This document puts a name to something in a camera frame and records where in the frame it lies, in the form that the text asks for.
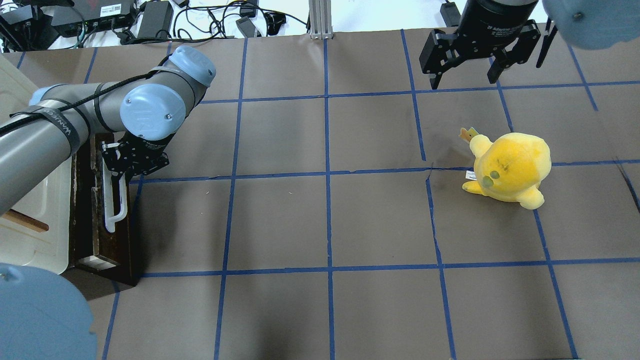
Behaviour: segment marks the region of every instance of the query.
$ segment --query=stuffed animal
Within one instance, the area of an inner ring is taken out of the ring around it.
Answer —
[[[476,156],[476,180],[463,184],[465,191],[519,202],[529,210],[544,203],[545,198],[538,187],[551,171],[549,146],[544,140],[533,135],[510,133],[492,143],[473,128],[462,129],[460,137],[469,141],[471,152]]]

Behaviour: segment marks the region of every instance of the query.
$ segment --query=white handle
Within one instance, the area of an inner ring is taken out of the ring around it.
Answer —
[[[104,200],[104,227],[110,233],[115,233],[116,223],[127,217],[127,183],[124,175],[118,182],[118,193],[120,193],[120,212],[113,214],[113,190],[111,185],[111,171],[102,160],[102,195]]]

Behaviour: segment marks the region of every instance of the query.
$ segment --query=white label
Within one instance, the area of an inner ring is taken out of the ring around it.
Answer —
[[[122,4],[103,6],[100,8],[100,16],[119,15],[121,8]]]

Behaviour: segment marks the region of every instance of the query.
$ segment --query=grid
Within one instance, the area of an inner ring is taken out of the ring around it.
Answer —
[[[511,131],[516,131],[512,121],[511,116],[509,114],[509,109],[507,106],[507,101],[504,97],[505,90],[514,90],[514,89],[536,89],[536,88],[569,88],[569,87],[584,87],[589,100],[593,106],[595,111],[598,111],[598,106],[596,101],[591,94],[591,88],[594,86],[625,86],[625,85],[636,85],[640,84],[640,81],[611,81],[611,82],[597,82],[597,83],[588,83],[586,78],[582,72],[578,59],[573,51],[573,49],[568,46],[569,52],[572,56],[574,64],[578,73],[580,74],[580,78],[582,83],[567,83],[567,84],[554,84],[554,85],[515,85],[515,86],[503,86],[500,81],[498,81],[496,87],[477,87],[477,88],[444,88],[439,90],[416,90],[414,77],[412,73],[411,59],[410,54],[405,38],[404,30],[401,30],[401,39],[403,42],[404,55],[406,59],[406,66],[408,71],[408,76],[410,80],[410,89],[404,91],[390,91],[390,92],[366,92],[366,93],[348,93],[348,94],[331,94],[330,86],[329,86],[329,66],[328,66],[328,44],[327,40],[324,40],[323,43],[323,65],[324,65],[324,94],[318,95],[305,95],[305,96],[287,96],[287,97],[259,97],[259,98],[244,98],[243,90],[244,90],[244,75],[246,68],[246,54],[248,41],[244,40],[243,44],[243,59],[241,66],[241,77],[240,77],[240,87],[239,94],[237,99],[225,99],[225,100],[208,100],[202,101],[200,107],[206,106],[206,104],[216,104],[216,103],[234,103],[237,104],[237,120],[236,120],[236,133],[235,133],[235,146],[234,146],[234,155],[233,155],[233,166],[232,173],[230,176],[218,176],[218,177],[171,177],[166,179],[145,179],[144,177],[140,177],[139,180],[135,180],[138,184],[138,190],[136,194],[136,200],[134,201],[133,213],[137,211],[139,198],[142,194],[142,189],[144,184],[147,183],[169,183],[169,182],[181,182],[181,181],[230,181],[230,198],[228,204],[227,211],[227,224],[226,224],[226,235],[225,235],[225,247],[224,247],[224,255],[223,255],[223,265],[222,270],[212,270],[212,271],[194,271],[194,272],[149,272],[143,274],[143,277],[189,277],[189,276],[220,276],[221,277],[221,285],[220,285],[220,297],[219,297],[219,305],[218,305],[218,321],[216,324],[216,337],[215,337],[215,347],[213,358],[220,358],[220,338],[221,338],[221,328],[224,321],[224,301],[225,301],[225,290],[226,290],[226,280],[228,276],[234,275],[251,275],[251,274],[294,274],[294,273],[322,273],[326,274],[328,278],[328,327],[329,327],[329,344],[330,344],[330,357],[331,359],[335,359],[335,331],[334,331],[334,310],[333,310],[333,274],[335,272],[367,272],[367,271],[384,271],[384,270],[419,270],[419,269],[433,269],[438,270],[439,279],[440,279],[440,290],[442,292],[442,302],[443,309],[447,328],[447,337],[449,340],[449,351],[452,359],[456,359],[456,346],[455,346],[455,337],[454,337],[454,329],[452,327],[451,314],[449,309],[449,299],[447,296],[447,284],[445,281],[445,269],[457,269],[457,268],[499,268],[499,267],[514,267],[514,266],[546,266],[548,268],[549,276],[552,281],[552,285],[554,288],[554,293],[556,296],[557,306],[559,309],[559,313],[561,315],[562,323],[564,326],[564,331],[566,334],[568,346],[570,348],[570,352],[573,358],[579,357],[579,349],[576,349],[576,346],[573,341],[573,336],[571,332],[570,323],[568,321],[566,311],[564,309],[563,299],[561,288],[558,285],[558,281],[556,279],[555,274],[555,266],[562,265],[579,265],[579,264],[607,264],[607,263],[640,263],[640,258],[593,258],[593,259],[552,259],[550,252],[547,247],[547,241],[545,239],[545,232],[543,230],[543,224],[540,219],[540,215],[537,210],[532,211],[532,216],[535,219],[536,226],[538,228],[539,236],[540,236],[540,245],[543,249],[543,253],[545,256],[545,260],[543,261],[496,261],[496,262],[482,262],[482,263],[447,263],[443,260],[442,254],[440,252],[440,247],[438,246],[438,233],[436,230],[436,222],[435,218],[438,216],[438,210],[436,204],[434,204],[434,198],[431,191],[431,180],[430,174],[431,172],[462,172],[465,170],[470,170],[470,167],[408,167],[408,168],[377,168],[377,169],[367,169],[367,170],[332,170],[330,166],[330,102],[331,98],[338,97],[376,97],[376,96],[384,96],[384,95],[411,95],[412,103],[413,103],[413,112],[415,117],[415,124],[417,128],[418,134],[418,145],[420,149],[420,155],[423,161],[428,159],[427,154],[425,152],[425,146],[422,137],[422,127],[420,125],[420,111],[418,107],[417,94],[425,94],[425,93],[438,93],[438,92],[476,92],[476,91],[494,91],[498,92],[500,96],[500,101],[502,103],[502,107],[504,108],[504,113],[506,116],[506,120],[508,122],[508,127]],[[170,53],[172,48],[172,44],[168,44],[167,54]],[[86,73],[84,82],[87,83],[90,78],[90,74],[92,71],[92,67],[96,56],[99,52],[98,48],[93,50],[91,62],[88,67],[88,71]],[[19,59],[17,67],[20,68],[22,62],[24,60],[25,54],[23,53]],[[240,139],[240,130],[241,130],[241,114],[243,103],[245,102],[259,102],[259,101],[286,101],[286,100],[298,100],[298,99],[316,99],[323,98],[324,99],[324,144],[325,144],[325,171],[324,172],[290,172],[290,173],[280,173],[280,174],[248,174],[248,175],[240,175],[237,173],[237,160],[238,160],[238,151],[239,151],[239,139]],[[553,167],[580,167],[580,166],[593,166],[593,165],[619,165],[620,167],[624,164],[638,164],[640,163],[640,159],[623,159],[623,160],[595,160],[595,161],[574,161],[574,162],[554,162],[552,164]],[[431,217],[431,229],[433,232],[434,238],[434,248],[436,253],[436,263],[425,263],[425,264],[404,264],[404,265],[362,265],[362,266],[334,266],[333,265],[333,254],[332,254],[332,188],[331,188],[331,180],[332,176],[348,176],[351,174],[387,174],[387,173],[409,173],[409,172],[424,172],[429,174],[425,181],[425,193],[426,193],[426,203],[425,206],[429,207],[429,213]],[[633,184],[629,181],[628,176],[625,174],[625,181],[628,185],[630,195],[634,199],[636,206],[640,209],[640,204],[638,204],[637,194],[633,187]],[[232,231],[232,219],[234,214],[234,195],[236,189],[236,180],[238,179],[265,179],[265,178],[278,178],[278,177],[324,177],[326,181],[326,218],[327,218],[327,234],[326,234],[326,245],[327,245],[327,262],[326,266],[320,267],[298,267],[298,268],[267,268],[267,269],[246,269],[246,270],[230,270],[228,269],[228,252],[229,252],[229,243],[230,236]],[[111,333],[113,330],[113,323],[115,321],[115,315],[118,309],[118,301],[119,301],[119,290],[117,285],[114,284],[116,295],[113,303],[113,309],[111,313],[111,319],[109,321],[108,333],[106,337],[106,342],[104,346],[104,350],[102,352],[102,358],[106,359],[109,351],[109,341],[111,338]]]

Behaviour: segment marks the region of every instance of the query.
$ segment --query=wooden stick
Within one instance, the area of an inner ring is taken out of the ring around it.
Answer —
[[[2,215],[2,218],[5,218],[11,222],[15,222],[16,224],[22,225],[24,227],[28,227],[29,229],[37,231],[39,233],[44,233],[45,231],[49,230],[49,226],[47,224],[23,213],[19,213],[14,209],[10,209],[9,211],[7,211]]]

